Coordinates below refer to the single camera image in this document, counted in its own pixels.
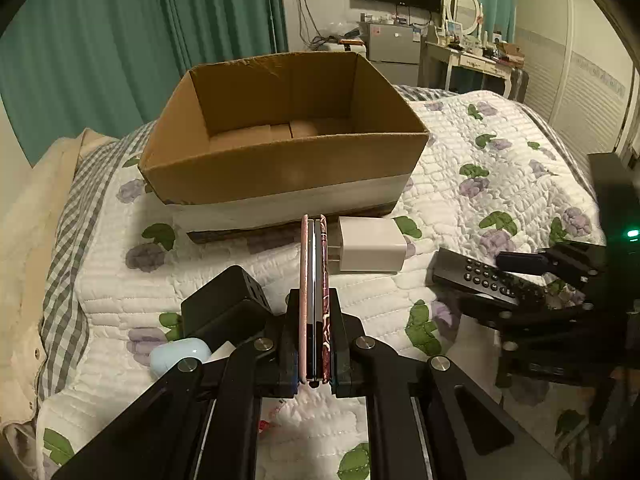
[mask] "black cube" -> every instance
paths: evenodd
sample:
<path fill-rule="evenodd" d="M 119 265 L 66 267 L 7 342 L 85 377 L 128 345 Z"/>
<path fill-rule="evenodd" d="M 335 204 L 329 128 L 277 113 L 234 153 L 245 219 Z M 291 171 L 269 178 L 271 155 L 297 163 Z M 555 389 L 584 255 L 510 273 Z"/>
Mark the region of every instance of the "black cube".
<path fill-rule="evenodd" d="M 238 346 L 263 330 L 273 315 L 260 284 L 237 265 L 196 290 L 181 309 L 184 336 L 202 339 L 211 351 L 225 341 Z"/>

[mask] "open cardboard box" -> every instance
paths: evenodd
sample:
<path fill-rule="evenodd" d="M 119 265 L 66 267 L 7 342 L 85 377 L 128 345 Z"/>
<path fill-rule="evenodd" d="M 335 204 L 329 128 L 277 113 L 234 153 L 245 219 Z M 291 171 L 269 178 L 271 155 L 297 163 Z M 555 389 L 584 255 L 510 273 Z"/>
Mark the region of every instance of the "open cardboard box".
<path fill-rule="evenodd" d="M 185 231 L 393 209 L 424 124 L 351 52 L 199 65 L 169 99 L 140 171 Z"/>

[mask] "beige fabric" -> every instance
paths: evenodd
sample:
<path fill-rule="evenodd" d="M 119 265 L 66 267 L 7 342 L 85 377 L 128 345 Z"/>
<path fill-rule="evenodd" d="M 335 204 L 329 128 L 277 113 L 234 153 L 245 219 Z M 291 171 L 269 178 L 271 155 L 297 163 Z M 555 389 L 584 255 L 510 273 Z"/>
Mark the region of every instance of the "beige fabric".
<path fill-rule="evenodd" d="M 56 140 L 0 224 L 0 431 L 35 415 L 46 360 L 38 328 L 56 226 L 79 157 L 108 140 L 88 128 Z"/>

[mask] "blue egg-shaped object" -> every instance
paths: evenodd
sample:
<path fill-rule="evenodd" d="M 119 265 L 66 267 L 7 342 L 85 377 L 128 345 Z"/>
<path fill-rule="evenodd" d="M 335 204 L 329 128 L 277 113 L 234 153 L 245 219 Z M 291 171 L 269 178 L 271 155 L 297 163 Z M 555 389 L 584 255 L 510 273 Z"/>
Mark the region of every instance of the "blue egg-shaped object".
<path fill-rule="evenodd" d="M 171 341 L 157 346 L 151 351 L 149 367 L 157 377 L 160 377 L 185 357 L 195 357 L 203 363 L 211 357 L 211 350 L 202 339 L 195 337 Z"/>

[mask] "table leg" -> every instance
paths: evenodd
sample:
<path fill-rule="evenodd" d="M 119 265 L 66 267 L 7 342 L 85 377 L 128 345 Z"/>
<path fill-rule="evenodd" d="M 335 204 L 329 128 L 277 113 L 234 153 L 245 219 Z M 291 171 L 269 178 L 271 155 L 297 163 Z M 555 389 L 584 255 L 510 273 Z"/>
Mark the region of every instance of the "table leg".
<path fill-rule="evenodd" d="M 449 83 L 451 83 L 451 62 L 453 61 L 453 58 L 451 56 L 449 56 L 449 62 L 447 63 L 447 78 L 444 81 L 444 89 L 446 91 L 449 91 Z"/>
<path fill-rule="evenodd" d="M 511 74 L 507 78 L 504 79 L 504 94 L 503 97 L 509 98 L 509 94 L 511 93 Z"/>

